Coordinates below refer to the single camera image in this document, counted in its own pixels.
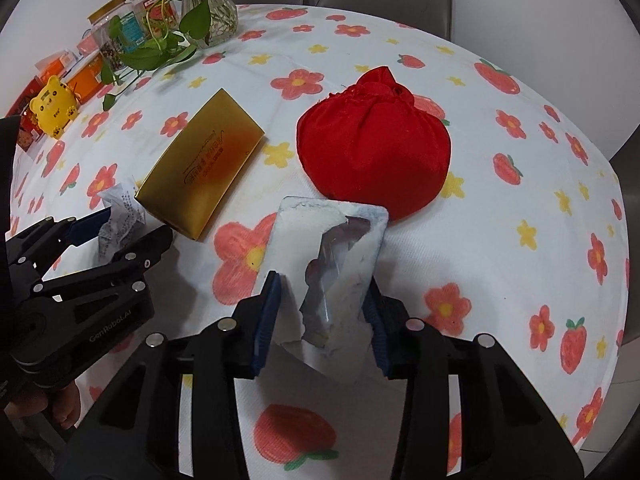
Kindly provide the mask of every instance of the tablecloth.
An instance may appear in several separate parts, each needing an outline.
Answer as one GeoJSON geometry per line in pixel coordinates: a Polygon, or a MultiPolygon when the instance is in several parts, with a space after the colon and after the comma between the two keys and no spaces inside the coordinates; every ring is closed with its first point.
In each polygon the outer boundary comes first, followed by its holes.
{"type": "MultiPolygon", "coordinates": [[[[146,334],[197,333],[250,294],[282,198],[318,196],[296,155],[298,118],[387,65],[416,106],[447,125],[452,157],[437,199],[389,225],[380,289],[447,335],[494,334],[580,446],[610,383],[626,311],[625,216],[605,157],[525,84],[420,30],[313,7],[240,6],[239,17],[232,40],[148,74],[108,112],[94,98],[60,140],[43,139],[15,161],[12,233],[47,215],[80,218],[102,207],[101,190],[144,179],[219,88],[266,133],[207,235],[177,236],[147,273],[156,316],[78,379],[82,412],[146,334]]],[[[148,229],[156,225],[148,216],[148,229]]],[[[93,266],[96,249],[66,251],[47,277],[93,266]]],[[[367,366],[355,384],[338,384],[272,348],[258,380],[236,381],[254,478],[388,478],[404,393],[367,366]]],[[[451,384],[456,470],[461,419],[451,384]]],[[[184,471],[189,385],[186,377],[184,471]]]]}

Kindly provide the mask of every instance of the gold box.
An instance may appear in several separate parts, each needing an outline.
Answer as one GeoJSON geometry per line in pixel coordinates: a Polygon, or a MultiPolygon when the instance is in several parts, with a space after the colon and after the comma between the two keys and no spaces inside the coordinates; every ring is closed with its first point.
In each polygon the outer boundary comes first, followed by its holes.
{"type": "Polygon", "coordinates": [[[197,240],[263,135],[220,89],[164,151],[136,199],[157,219],[197,240]]]}

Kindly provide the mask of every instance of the red drawstring bag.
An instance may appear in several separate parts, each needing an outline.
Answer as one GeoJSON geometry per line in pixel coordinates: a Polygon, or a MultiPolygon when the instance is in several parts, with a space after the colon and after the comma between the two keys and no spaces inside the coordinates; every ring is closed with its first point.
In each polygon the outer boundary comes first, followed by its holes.
{"type": "Polygon", "coordinates": [[[298,121],[297,146],[321,194],[384,206],[391,220],[437,196],[451,156],[444,124],[418,110],[386,66],[307,110],[298,121]]]}

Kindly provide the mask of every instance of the yellow bear figurine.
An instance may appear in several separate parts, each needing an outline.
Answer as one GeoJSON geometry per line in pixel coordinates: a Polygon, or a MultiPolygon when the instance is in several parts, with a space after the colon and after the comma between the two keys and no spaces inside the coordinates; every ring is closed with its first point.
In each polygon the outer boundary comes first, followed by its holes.
{"type": "Polygon", "coordinates": [[[54,139],[59,139],[66,124],[78,115],[76,96],[55,75],[31,100],[29,108],[36,116],[40,129],[54,139]]]}

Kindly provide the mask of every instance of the metal screw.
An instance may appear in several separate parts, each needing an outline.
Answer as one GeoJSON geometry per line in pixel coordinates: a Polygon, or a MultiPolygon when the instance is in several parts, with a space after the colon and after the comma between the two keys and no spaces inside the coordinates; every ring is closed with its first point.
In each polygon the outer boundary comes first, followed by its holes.
{"type": "Polygon", "coordinates": [[[478,336],[478,344],[485,348],[491,348],[493,345],[495,345],[495,339],[489,334],[480,334],[478,336]]]}
{"type": "Polygon", "coordinates": [[[406,320],[404,326],[407,330],[411,330],[411,332],[420,332],[420,330],[424,328],[424,321],[417,317],[410,317],[406,320]]]}
{"type": "Polygon", "coordinates": [[[164,343],[164,336],[162,334],[159,334],[158,332],[149,334],[148,336],[146,336],[145,343],[147,344],[147,346],[155,348],[156,346],[160,346],[162,343],[164,343]]]}
{"type": "Polygon", "coordinates": [[[236,326],[238,326],[238,322],[232,317],[223,317],[218,322],[218,328],[222,330],[222,332],[229,332],[233,330],[236,326]]]}

